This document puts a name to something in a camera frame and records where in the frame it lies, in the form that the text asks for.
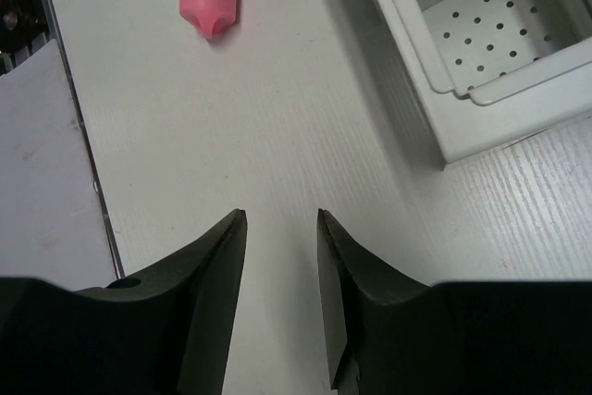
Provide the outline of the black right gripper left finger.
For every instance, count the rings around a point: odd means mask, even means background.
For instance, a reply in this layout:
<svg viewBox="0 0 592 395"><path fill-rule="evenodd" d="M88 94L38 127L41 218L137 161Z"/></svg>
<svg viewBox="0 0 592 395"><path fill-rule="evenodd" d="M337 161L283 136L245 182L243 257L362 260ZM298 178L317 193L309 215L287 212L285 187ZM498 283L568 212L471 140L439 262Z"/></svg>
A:
<svg viewBox="0 0 592 395"><path fill-rule="evenodd" d="M246 252L234 210L196 241L104 288L1 281L5 394L218 394Z"/></svg>

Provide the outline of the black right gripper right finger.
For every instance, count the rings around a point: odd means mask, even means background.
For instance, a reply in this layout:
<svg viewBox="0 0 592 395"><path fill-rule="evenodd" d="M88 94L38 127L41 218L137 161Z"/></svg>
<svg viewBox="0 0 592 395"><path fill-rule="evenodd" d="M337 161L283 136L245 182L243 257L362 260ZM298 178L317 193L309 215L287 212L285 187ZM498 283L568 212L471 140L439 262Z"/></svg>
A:
<svg viewBox="0 0 592 395"><path fill-rule="evenodd" d="M331 388L340 394L587 394L587 281L420 283L328 211L317 263Z"/></svg>

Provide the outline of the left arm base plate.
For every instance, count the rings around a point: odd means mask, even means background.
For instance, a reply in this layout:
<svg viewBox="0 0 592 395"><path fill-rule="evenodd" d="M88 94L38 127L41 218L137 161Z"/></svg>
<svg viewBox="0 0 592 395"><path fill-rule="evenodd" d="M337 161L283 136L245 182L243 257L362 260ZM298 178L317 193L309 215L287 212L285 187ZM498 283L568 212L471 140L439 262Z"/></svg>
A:
<svg viewBox="0 0 592 395"><path fill-rule="evenodd" d="M1 0L1 75L43 47L49 35L43 0Z"/></svg>

